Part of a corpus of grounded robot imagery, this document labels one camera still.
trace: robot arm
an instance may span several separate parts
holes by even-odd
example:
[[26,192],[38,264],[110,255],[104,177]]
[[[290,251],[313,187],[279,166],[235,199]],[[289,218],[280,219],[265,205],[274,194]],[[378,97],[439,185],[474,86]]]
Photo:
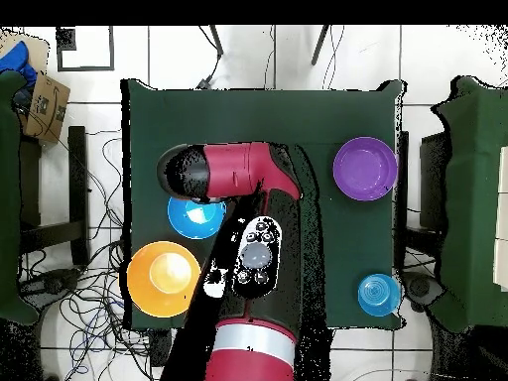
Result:
[[177,197],[239,197],[217,233],[161,381],[293,381],[300,189],[284,147],[182,145],[163,155],[158,178]]

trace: light blue bowl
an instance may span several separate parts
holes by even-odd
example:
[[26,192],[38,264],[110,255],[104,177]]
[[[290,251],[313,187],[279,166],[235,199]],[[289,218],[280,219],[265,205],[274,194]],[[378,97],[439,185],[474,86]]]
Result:
[[185,238],[204,239],[214,235],[222,223],[226,205],[198,204],[192,200],[170,197],[168,219],[176,232]]
[[371,316],[387,316],[399,307],[400,301],[399,286],[389,276],[370,275],[358,286],[358,303]]

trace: dark green table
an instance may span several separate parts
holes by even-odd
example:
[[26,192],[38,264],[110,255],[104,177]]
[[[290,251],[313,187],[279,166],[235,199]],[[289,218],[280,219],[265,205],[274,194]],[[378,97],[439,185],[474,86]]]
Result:
[[446,292],[430,310],[448,330],[508,325],[508,293],[493,283],[499,159],[508,146],[508,90],[458,77],[434,107],[451,141],[439,279]]
[[[361,279],[392,273],[391,195],[358,202],[346,197],[332,177],[333,158],[349,139],[372,136],[394,148],[400,81],[366,92],[152,90],[136,80],[128,80],[127,87],[132,254],[150,242],[168,240],[187,247],[202,264],[212,246],[213,238],[183,238],[168,222],[168,196],[156,177],[156,163],[167,149],[182,143],[299,144],[319,184],[328,326],[400,327],[397,317],[371,317],[357,303]],[[183,319],[150,317],[133,306],[132,328],[176,327]]]

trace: blue object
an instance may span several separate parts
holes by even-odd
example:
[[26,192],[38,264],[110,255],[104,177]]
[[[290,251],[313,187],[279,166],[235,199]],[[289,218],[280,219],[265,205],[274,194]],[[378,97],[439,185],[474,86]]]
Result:
[[198,204],[191,200],[170,197],[168,219],[180,235],[190,239],[204,239],[214,235],[222,223],[226,205]]
[[28,64],[28,48],[23,41],[0,59],[0,71],[2,70],[14,70],[22,74],[27,80],[26,87],[36,84],[37,72]]
[[358,287],[358,303],[371,316],[384,317],[399,307],[399,286],[389,276],[376,274],[367,276]]

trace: tile floor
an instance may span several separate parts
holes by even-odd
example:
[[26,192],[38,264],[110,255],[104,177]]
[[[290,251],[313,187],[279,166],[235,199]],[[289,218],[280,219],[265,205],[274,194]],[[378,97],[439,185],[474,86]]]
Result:
[[[63,52],[63,65],[108,65],[108,36],[105,27],[76,29],[77,50]],[[267,66],[272,51],[270,25],[217,26],[225,56],[220,60],[213,88],[274,87],[273,62]],[[114,70],[58,72],[56,29],[48,27],[19,28],[50,44],[48,74],[70,87],[61,140],[66,143],[69,125],[84,125],[87,133],[88,169],[111,194],[119,182],[115,170],[102,157],[102,147],[110,139],[120,138],[121,94],[119,80],[138,78],[154,88],[194,88],[209,75],[215,65],[215,51],[198,27],[119,27],[113,28]],[[211,37],[208,27],[204,30]],[[336,50],[334,79],[331,64],[330,35],[325,39],[316,66],[311,58],[319,25],[277,26],[277,89],[376,89],[387,79],[402,78],[408,82],[404,97],[402,128],[410,132],[409,208],[420,208],[419,146],[422,137],[443,130],[430,106],[445,100],[450,81],[457,75],[476,75],[484,82],[501,85],[508,80],[506,50],[495,38],[482,34],[480,27],[447,26],[349,26],[332,27],[333,41],[341,42]],[[104,151],[120,168],[119,140],[109,142]],[[41,159],[42,223],[68,220],[67,152],[62,145],[45,146]],[[119,229],[106,218],[97,230],[104,203],[96,186],[90,182],[89,197],[91,248],[118,239]],[[110,206],[123,218],[121,188],[110,200]],[[418,226],[418,215],[408,212],[409,224]],[[50,247],[48,258],[40,264],[42,271],[70,265],[68,245]],[[40,258],[28,256],[33,264]],[[408,264],[415,263],[409,256]],[[93,262],[92,269],[105,267],[104,256]],[[72,322],[80,322],[69,308],[63,312]],[[432,338],[425,315],[414,313],[403,300],[400,314],[406,325],[395,332],[378,329],[338,330],[332,344],[332,381],[426,381],[432,360]],[[42,337],[43,364],[48,372],[61,377],[70,371],[68,344],[75,327],[63,319],[59,304],[53,305],[44,320]],[[96,381],[96,375],[110,360],[108,350],[90,352],[84,365],[93,369],[74,374],[70,381]],[[140,364],[147,361],[141,358]],[[148,381],[129,355],[118,355],[110,365],[110,374],[100,381]]]

